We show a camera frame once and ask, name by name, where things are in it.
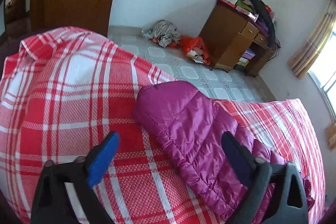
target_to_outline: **bed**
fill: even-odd
[[[19,219],[30,221],[46,160],[64,163],[86,155],[114,130],[120,148],[94,191],[116,223],[221,223],[132,119],[141,87],[167,81],[175,79],[88,30],[64,27],[22,40],[19,53],[6,59],[0,82],[0,189]],[[215,102],[310,176],[315,205],[309,220],[317,223],[324,170],[300,100]],[[79,221],[88,223],[73,187],[67,190]]]

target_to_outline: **red plastic bag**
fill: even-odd
[[[210,65],[209,52],[202,38],[182,37],[180,44],[186,57],[198,60],[205,65]]]

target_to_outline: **white floor tile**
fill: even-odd
[[[164,49],[161,48],[149,47],[148,53],[152,57],[166,57]]]
[[[223,88],[214,88],[213,91],[215,92],[218,99],[226,99],[231,100],[230,96],[227,94],[226,90]]]
[[[176,58],[176,59],[182,60],[182,61],[187,60],[187,57],[184,56],[184,53],[180,48],[166,47],[165,52],[168,53],[168,55],[170,55],[171,58]]]
[[[232,77],[230,76],[229,73],[224,72],[221,74],[221,77],[223,78],[223,80],[225,80],[226,82],[232,82]]]
[[[192,67],[181,66],[180,70],[183,73],[184,77],[186,77],[187,79],[199,79],[199,75]]]
[[[134,55],[139,55],[139,47],[135,45],[121,45],[120,46],[123,50],[133,53]]]
[[[247,77],[240,71],[230,71],[231,74],[231,78],[234,79],[234,82],[238,82],[238,83],[245,83],[246,82],[246,79]]]
[[[249,90],[249,89],[243,89],[244,93],[246,94],[247,98],[249,100],[253,100],[254,99],[254,96],[252,94],[252,92]]]
[[[200,92],[202,92],[206,97],[211,97],[211,96],[209,96],[209,93],[205,88],[198,88],[198,90]]]
[[[136,41],[137,37],[135,35],[121,35],[122,40]]]
[[[208,78],[211,81],[218,81],[217,75],[209,70],[209,69],[202,69],[202,72],[204,73],[205,77]]]
[[[160,70],[163,70],[164,72],[168,73],[173,77],[175,76],[171,66],[167,64],[154,64],[154,66],[157,66]]]
[[[231,89],[231,94],[234,96],[234,98],[238,101],[243,101],[244,97],[242,95],[242,93],[239,91],[239,89],[237,88],[232,88]]]
[[[113,34],[111,34],[111,33],[109,33],[109,34],[107,35],[107,38],[108,38],[109,40],[114,41],[114,36],[113,36]]]

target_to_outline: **wooden cabinet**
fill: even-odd
[[[208,48],[212,68],[230,71],[245,51],[251,48],[256,56],[246,70],[251,75],[257,75],[273,55],[272,49],[267,46],[268,35],[246,15],[220,0],[199,36]]]

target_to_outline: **cabinet drawer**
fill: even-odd
[[[259,33],[257,27],[253,26],[250,22],[248,22],[244,29],[241,31],[241,35],[246,38],[253,39]]]
[[[259,33],[253,41],[263,48],[267,47],[267,39],[261,33]]]
[[[226,48],[221,58],[218,60],[218,64],[226,67],[233,68],[243,56],[244,52],[252,44],[252,39],[246,38],[241,34],[238,34]]]

